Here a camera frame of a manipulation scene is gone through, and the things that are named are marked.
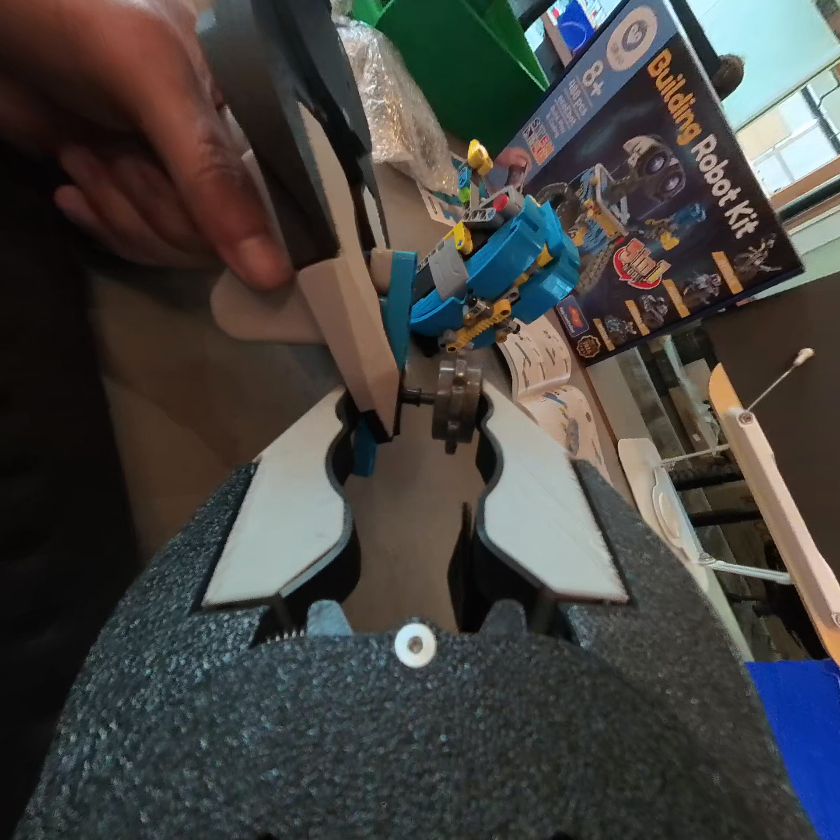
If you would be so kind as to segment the green box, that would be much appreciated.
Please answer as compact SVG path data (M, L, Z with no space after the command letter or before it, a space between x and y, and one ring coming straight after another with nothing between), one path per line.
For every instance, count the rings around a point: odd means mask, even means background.
M441 126L498 155L550 86L507 1L353 1L387 37Z

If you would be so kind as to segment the white desk lamp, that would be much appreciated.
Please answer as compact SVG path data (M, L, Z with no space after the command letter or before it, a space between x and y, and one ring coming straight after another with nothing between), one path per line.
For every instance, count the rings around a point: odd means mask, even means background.
M716 572L794 587L827 656L835 664L839 663L837 577L816 547L755 414L762 399L814 355L811 348L799 350L790 366L747 407L741 405L723 365L718 364L710 376L709 395L727 439L725 444L666 458L647 437L625 437L617 442L618 457L643 520L687 568L747 662L753 660L753 653L732 609L723 603L724 594ZM697 527L690 522L668 468L701 456L725 454L734 457L758 505L759 518L780 552L783 571L718 560L701 546Z

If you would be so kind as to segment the grey desk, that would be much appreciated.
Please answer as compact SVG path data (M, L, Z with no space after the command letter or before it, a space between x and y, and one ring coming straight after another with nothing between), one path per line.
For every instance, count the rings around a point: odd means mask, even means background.
M256 457L339 382L320 346L239 342L208 306L214 276L104 256L89 269L103 381L140 556L147 561L234 467ZM344 602L353 629L412 616L456 630L447 570L462 505L484 487L475 438L453 455L431 438L428 406L406 407L372 478L344 489L360 539L360 582Z

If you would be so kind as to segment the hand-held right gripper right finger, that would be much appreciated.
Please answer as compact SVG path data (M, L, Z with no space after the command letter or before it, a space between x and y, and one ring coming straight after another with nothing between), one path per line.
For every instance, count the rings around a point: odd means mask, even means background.
M565 449L488 382L476 431L484 486L464 505L449 562L457 629L479 631L501 602L532 632L566 632L575 605L630 606L603 517Z

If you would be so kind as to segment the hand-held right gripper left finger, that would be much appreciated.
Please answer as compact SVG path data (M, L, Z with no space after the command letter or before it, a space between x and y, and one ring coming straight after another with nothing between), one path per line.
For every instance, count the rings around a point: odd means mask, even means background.
M206 584L204 612L267 606L278 624L305 624L314 604L349 596L361 557L343 484L358 418L336 386L259 453Z

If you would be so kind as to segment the dark partition panel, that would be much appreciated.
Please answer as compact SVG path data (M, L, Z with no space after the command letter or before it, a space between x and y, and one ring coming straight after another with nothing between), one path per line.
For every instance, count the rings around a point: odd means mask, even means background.
M743 407L799 350L815 355L773 388L756 417L816 547L839 571L838 274L734 308L706 323L715 355Z

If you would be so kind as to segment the blue storage bin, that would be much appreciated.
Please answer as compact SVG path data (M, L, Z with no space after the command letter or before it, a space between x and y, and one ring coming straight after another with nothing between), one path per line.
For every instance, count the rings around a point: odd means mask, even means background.
M838 665L827 658L746 666L805 813L821 839L838 839Z

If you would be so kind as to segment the robot kit box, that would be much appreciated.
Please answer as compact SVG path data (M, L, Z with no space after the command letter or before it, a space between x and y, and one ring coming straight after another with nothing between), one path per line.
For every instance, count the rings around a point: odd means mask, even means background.
M594 364L804 271L669 2L624 2L494 153L581 273L555 307Z

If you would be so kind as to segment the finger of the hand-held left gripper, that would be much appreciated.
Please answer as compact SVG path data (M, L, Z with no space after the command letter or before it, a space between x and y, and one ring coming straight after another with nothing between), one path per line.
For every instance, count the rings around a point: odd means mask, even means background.
M366 251L385 247L382 216L369 187L350 184L320 121L304 105L299 110L338 251L300 269L298 286L357 409L369 417L376 438L392 438L400 373L364 258Z
M382 203L368 186L358 188L358 229L374 289L378 295L386 296L391 285L394 251L390 247Z

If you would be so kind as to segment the dark grey toy gear wheel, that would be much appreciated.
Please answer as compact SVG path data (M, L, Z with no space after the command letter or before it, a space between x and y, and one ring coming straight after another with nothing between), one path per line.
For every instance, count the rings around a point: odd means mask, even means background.
M476 431L482 382L481 366L467 352L449 353L438 366L434 391L401 388L395 419L401 421L403 406L430 406L432 438L444 444L446 454L454 455L459 446L471 442Z

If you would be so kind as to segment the person's left hand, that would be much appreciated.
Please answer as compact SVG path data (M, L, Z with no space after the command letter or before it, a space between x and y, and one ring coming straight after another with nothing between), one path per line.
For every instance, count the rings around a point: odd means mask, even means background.
M25 184L117 257L293 278L191 2L1 3L2 215Z

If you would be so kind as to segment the blue toy robot vehicle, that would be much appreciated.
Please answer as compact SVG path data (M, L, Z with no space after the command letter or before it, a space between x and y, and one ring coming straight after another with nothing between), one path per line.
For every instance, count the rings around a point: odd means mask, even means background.
M560 210L576 198L569 184L530 195L513 173L495 187L494 164L481 142L469 143L458 168L461 217L417 264L409 331L426 358L505 342L581 279L576 216Z

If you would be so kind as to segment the instruction booklet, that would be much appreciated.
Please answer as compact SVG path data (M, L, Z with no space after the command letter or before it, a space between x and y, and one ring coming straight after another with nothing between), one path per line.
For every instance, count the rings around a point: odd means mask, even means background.
M611 483L595 414L571 383L571 352L546 316L509 335L498 348L511 373L511 399L567 454L590 463Z

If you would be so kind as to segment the blue toy beam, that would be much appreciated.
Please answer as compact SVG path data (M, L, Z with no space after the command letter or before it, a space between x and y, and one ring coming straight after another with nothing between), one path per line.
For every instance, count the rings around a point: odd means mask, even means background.
M395 357L400 384L404 382L406 361L410 344L410 316L413 305L413 285L417 273L417 252L386 250L383 256L371 253L371 268L374 262L387 268L389 280L387 292L380 296L381 313L385 335ZM376 452L379 446L375 439L372 413L360 416L353 433L353 473L369 478L375 469Z

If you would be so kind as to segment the crinkled clear plastic bag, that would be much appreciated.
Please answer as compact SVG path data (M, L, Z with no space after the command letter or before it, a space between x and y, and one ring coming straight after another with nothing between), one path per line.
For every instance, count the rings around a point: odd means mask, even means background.
M399 51L380 31L332 14L360 93L372 158L431 192L455 193L458 177L437 117Z

